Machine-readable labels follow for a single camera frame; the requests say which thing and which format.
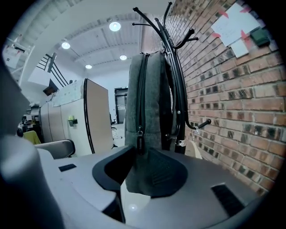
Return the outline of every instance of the recessed light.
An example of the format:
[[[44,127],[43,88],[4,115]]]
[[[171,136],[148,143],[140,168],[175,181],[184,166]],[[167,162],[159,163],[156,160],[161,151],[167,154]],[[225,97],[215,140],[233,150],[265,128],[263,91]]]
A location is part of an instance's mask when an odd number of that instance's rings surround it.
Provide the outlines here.
[[[69,49],[71,47],[71,45],[67,42],[62,43],[62,47],[63,49]]]
[[[126,60],[126,59],[127,59],[127,56],[125,56],[125,55],[121,55],[121,56],[120,56],[120,59],[122,59],[122,60]]]
[[[109,28],[111,31],[116,32],[116,31],[120,30],[121,25],[115,21],[115,22],[110,23]]]

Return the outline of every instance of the zipper pull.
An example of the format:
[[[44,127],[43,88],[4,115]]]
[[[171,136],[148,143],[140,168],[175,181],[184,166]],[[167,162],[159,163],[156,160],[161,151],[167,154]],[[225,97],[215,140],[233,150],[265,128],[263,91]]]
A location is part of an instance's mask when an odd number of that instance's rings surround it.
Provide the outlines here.
[[[140,155],[144,154],[144,138],[142,126],[139,126],[139,131],[137,132],[137,150]]]

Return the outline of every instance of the beige panel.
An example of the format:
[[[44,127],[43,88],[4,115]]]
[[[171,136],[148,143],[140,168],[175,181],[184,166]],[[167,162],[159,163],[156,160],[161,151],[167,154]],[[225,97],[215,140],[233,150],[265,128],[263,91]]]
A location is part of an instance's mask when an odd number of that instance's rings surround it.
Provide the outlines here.
[[[53,140],[52,140],[52,135],[50,133],[48,103],[45,103],[41,107],[41,126],[45,143],[52,142]]]
[[[87,110],[95,153],[110,150],[113,147],[113,138],[109,119],[108,90],[90,80],[87,80]]]
[[[52,134],[53,141],[64,140],[63,123],[61,118],[61,107],[53,106],[52,103],[49,104],[49,121],[50,121],[50,131]]]
[[[62,105],[61,114],[65,137],[74,142],[76,155],[79,157],[92,154],[84,120],[84,100],[79,99]],[[70,127],[68,123],[68,117],[70,115],[73,115],[78,122],[78,124],[75,124],[73,127]]]

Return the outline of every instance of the backpack zipper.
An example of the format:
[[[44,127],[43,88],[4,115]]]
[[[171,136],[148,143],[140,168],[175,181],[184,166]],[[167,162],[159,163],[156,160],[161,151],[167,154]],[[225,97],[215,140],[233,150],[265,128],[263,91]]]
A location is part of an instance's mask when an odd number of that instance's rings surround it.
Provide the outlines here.
[[[148,57],[144,54],[143,62],[139,75],[139,85],[137,94],[137,150],[138,154],[144,154],[144,131],[145,131],[145,76]]]

